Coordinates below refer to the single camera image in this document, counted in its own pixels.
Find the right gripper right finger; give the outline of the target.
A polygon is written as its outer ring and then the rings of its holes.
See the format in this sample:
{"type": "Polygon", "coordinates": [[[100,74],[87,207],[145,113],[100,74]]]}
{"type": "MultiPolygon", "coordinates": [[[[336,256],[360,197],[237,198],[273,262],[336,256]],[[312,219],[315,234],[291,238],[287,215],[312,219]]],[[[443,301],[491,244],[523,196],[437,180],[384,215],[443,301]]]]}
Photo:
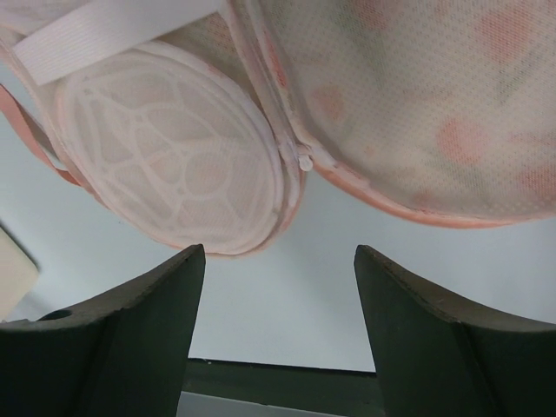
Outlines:
{"type": "Polygon", "coordinates": [[[354,272],[387,415],[554,415],[552,323],[471,301],[369,246],[354,272]]]}

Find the pink floral mesh laundry bag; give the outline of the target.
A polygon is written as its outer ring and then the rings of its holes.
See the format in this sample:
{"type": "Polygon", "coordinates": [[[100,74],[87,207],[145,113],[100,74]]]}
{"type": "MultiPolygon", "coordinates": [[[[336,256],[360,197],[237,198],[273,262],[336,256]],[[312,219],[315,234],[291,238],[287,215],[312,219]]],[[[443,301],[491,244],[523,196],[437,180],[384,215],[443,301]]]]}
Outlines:
{"type": "Polygon", "coordinates": [[[555,214],[552,1],[4,1],[4,115],[154,240],[263,248],[314,170],[390,215],[555,214]]]}

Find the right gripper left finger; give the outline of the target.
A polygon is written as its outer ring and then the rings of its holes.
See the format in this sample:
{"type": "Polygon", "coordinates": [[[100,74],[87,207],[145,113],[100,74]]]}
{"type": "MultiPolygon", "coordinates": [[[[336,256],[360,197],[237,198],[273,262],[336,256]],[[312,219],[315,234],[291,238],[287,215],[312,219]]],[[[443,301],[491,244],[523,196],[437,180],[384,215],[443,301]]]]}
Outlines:
{"type": "Polygon", "coordinates": [[[4,323],[2,415],[175,415],[204,273],[195,245],[87,301],[4,323]]]}

